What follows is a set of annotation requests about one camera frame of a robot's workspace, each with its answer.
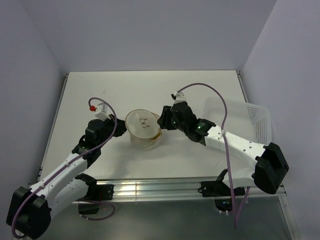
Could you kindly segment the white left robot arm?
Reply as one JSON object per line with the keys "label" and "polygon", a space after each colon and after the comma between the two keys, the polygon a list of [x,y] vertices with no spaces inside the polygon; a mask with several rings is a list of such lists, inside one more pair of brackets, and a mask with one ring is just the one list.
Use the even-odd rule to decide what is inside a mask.
{"label": "white left robot arm", "polygon": [[62,164],[47,177],[28,188],[19,187],[12,195],[6,223],[16,239],[39,238],[51,220],[73,202],[80,200],[97,204],[112,199],[113,192],[101,192],[97,180],[85,174],[101,155],[102,147],[112,138],[120,137],[127,128],[124,120],[113,115],[91,120],[85,134]]}

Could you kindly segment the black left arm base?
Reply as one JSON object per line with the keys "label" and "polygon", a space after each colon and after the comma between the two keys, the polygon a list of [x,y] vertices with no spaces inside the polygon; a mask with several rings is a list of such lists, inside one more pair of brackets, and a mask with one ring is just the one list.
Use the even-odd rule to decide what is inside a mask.
{"label": "black left arm base", "polygon": [[111,213],[107,216],[108,218],[115,213],[115,206],[108,202],[113,199],[114,184],[98,184],[98,181],[94,177],[85,173],[77,175],[75,179],[81,180],[86,186],[88,186],[86,194],[80,199],[80,201],[91,204],[78,204],[78,212],[82,217],[97,214],[103,204],[112,207]]}

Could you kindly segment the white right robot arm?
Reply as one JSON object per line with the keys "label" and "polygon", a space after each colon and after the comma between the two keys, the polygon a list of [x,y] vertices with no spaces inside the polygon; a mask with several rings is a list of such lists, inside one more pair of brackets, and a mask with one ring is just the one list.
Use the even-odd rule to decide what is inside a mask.
{"label": "white right robot arm", "polygon": [[281,148],[271,142],[256,143],[230,132],[207,119],[198,118],[183,101],[165,105],[157,123],[164,130],[179,130],[189,140],[212,147],[234,156],[247,164],[239,170],[224,169],[217,179],[201,187],[209,189],[213,196],[243,196],[245,187],[257,187],[267,194],[275,194],[289,171],[289,165]]}

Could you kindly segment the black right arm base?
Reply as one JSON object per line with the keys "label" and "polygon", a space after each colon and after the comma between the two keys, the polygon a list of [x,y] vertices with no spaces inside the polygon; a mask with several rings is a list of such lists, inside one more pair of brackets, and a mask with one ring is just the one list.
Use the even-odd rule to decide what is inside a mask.
{"label": "black right arm base", "polygon": [[228,170],[224,169],[216,180],[202,181],[198,193],[202,197],[223,197],[222,199],[214,200],[215,207],[219,212],[230,214],[233,213],[233,204],[231,198],[231,189],[223,183],[225,176],[228,175]]}

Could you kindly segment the white plastic basket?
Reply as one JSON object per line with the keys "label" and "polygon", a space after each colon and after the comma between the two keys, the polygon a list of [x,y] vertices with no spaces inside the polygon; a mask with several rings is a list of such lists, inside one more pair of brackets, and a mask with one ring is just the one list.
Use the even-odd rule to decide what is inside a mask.
{"label": "white plastic basket", "polygon": [[227,116],[224,124],[226,131],[255,143],[269,145],[272,141],[272,123],[265,107],[232,99],[226,99],[225,103],[227,111],[220,98],[207,98],[203,118],[221,126]]}

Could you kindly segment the aluminium table rail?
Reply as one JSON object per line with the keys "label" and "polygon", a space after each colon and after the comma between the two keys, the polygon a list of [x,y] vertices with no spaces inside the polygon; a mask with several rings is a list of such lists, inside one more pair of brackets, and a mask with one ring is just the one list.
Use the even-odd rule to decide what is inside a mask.
{"label": "aluminium table rail", "polygon": [[[202,181],[215,181],[217,177],[156,178],[156,179],[97,179],[99,185],[113,184],[114,193],[111,202],[152,202],[200,200],[198,193]],[[49,208],[55,210],[80,201],[88,190],[81,180],[58,176],[51,182],[43,179],[25,189],[23,198],[41,199]]]}

